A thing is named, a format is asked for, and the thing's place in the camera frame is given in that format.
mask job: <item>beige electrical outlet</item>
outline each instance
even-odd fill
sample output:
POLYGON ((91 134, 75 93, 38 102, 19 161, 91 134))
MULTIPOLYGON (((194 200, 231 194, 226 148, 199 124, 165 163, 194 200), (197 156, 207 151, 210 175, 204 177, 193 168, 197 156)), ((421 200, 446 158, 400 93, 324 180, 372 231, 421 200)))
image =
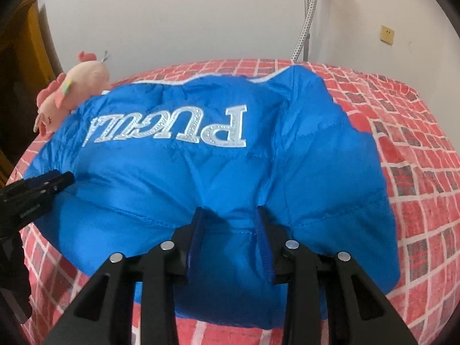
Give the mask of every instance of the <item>beige electrical outlet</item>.
POLYGON ((382 26, 382 30, 380 31, 380 40, 393 45, 395 40, 395 32, 389 27, 382 26))

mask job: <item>metal rivet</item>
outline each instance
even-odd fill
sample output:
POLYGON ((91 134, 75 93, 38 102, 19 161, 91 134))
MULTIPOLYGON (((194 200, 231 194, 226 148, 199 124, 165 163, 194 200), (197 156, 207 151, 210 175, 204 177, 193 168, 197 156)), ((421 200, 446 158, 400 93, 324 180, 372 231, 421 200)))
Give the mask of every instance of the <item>metal rivet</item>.
POLYGON ((286 248, 288 249, 297 249, 299 246, 299 243, 298 241, 295 241, 295 240, 287 240, 285 245, 286 245, 286 248))
POLYGON ((110 257, 109 260, 112 263, 118 263, 123 259, 123 255, 121 253, 113 253, 110 257))
POLYGON ((171 241, 171 240, 168 240, 168 241, 163 241, 161 244, 160 244, 160 248, 163 249, 163 250, 171 250, 172 248, 174 248, 174 243, 171 241))
POLYGON ((349 255, 347 252, 339 252, 337 258, 342 262, 348 262, 351 259, 351 255, 349 255))

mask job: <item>wall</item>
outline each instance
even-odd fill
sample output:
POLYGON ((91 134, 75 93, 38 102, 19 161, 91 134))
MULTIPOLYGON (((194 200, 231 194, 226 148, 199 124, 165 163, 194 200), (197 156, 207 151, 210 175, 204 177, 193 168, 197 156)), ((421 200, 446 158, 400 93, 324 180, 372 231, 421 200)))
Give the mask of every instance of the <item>wall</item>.
MULTIPOLYGON (((289 58, 303 0, 39 0, 60 64, 109 50, 113 79, 174 63, 289 58)), ((460 150, 460 39, 435 0, 319 0, 310 60, 376 72, 417 89, 460 150), (380 26, 395 30, 393 46, 380 26)))

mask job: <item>plush toy head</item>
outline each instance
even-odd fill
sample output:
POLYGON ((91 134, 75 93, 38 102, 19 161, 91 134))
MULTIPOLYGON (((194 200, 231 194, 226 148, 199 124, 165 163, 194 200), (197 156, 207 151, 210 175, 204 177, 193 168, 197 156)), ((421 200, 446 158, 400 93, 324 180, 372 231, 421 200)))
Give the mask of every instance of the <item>plush toy head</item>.
POLYGON ((38 116, 34 132, 40 135, 56 132, 64 119, 77 107, 91 98, 109 91, 109 70, 97 61, 93 53, 80 52, 79 64, 65 74, 61 73, 37 96, 38 116))

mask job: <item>red plaid tablecloth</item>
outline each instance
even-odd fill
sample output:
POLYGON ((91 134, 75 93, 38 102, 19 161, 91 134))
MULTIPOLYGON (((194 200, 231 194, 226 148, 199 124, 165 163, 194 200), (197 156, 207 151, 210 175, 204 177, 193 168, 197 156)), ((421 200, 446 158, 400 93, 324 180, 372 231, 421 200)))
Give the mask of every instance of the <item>red plaid tablecloth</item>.
MULTIPOLYGON (((291 64, 279 60, 198 62, 134 75, 115 86, 142 79, 183 80, 210 72, 264 76, 291 64)), ((374 136, 397 220, 401 279, 388 297, 419 343, 429 344, 460 301, 459 158, 414 89, 380 75, 321 64, 304 66, 324 79, 356 129, 374 136)), ((22 178, 46 141, 35 139, 9 182, 22 178)), ((24 328, 31 344, 38 345, 88 277, 63 258, 33 225, 22 231, 22 239, 34 309, 24 328)), ((139 313, 136 305, 133 345, 139 344, 139 313)), ((185 319, 177 323, 183 345, 281 342, 280 330, 220 327, 185 319)), ((326 341, 327 332, 323 331, 326 341)))

